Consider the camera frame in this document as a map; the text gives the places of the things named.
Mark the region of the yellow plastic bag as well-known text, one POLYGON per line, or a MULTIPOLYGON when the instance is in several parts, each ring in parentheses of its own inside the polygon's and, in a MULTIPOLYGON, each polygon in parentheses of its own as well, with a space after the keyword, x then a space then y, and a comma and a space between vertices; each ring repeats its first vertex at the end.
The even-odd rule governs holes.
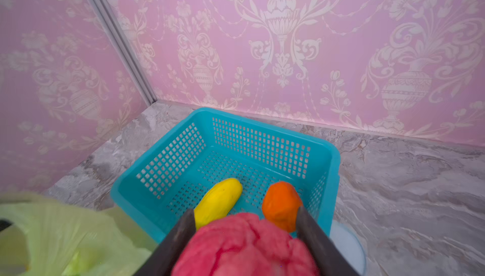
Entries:
POLYGON ((118 207, 1 195, 1 275, 133 275, 156 247, 118 207))

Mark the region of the orange toy fruit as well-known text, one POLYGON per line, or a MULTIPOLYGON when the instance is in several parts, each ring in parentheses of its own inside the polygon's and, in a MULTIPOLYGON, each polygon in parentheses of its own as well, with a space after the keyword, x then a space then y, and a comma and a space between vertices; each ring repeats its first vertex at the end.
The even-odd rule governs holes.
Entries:
POLYGON ((264 217, 278 228, 293 233, 296 219, 303 202, 294 186, 288 182, 271 185, 263 199, 261 210, 264 217))

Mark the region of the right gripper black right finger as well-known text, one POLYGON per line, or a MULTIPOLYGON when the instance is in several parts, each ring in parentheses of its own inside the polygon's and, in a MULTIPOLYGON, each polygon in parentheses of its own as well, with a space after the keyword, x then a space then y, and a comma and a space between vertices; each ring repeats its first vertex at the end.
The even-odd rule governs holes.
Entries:
POLYGON ((358 276, 309 212, 301 206, 296 217, 296 234, 311 253, 320 275, 358 276))

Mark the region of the pink toy fruit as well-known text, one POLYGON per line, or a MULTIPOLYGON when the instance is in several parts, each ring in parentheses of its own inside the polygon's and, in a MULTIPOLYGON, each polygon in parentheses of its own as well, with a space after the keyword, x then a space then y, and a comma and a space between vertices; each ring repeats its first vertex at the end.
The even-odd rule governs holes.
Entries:
POLYGON ((306 245, 255 214, 240 213, 197 230, 172 275, 319 275, 306 245))

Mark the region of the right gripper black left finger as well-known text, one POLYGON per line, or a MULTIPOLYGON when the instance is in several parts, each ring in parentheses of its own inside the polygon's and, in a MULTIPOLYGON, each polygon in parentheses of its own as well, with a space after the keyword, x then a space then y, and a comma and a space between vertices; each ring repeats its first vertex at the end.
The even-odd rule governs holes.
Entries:
POLYGON ((195 214, 188 209, 134 276, 170 275, 183 250, 196 234, 195 214))

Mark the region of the yellow toy fruit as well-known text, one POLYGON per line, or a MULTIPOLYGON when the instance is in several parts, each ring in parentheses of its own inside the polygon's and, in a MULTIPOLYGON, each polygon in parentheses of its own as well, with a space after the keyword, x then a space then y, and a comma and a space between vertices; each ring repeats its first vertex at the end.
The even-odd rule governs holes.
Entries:
POLYGON ((241 197, 242 192, 243 186, 236 178, 218 182, 194 209, 197 230, 226 217, 241 197))

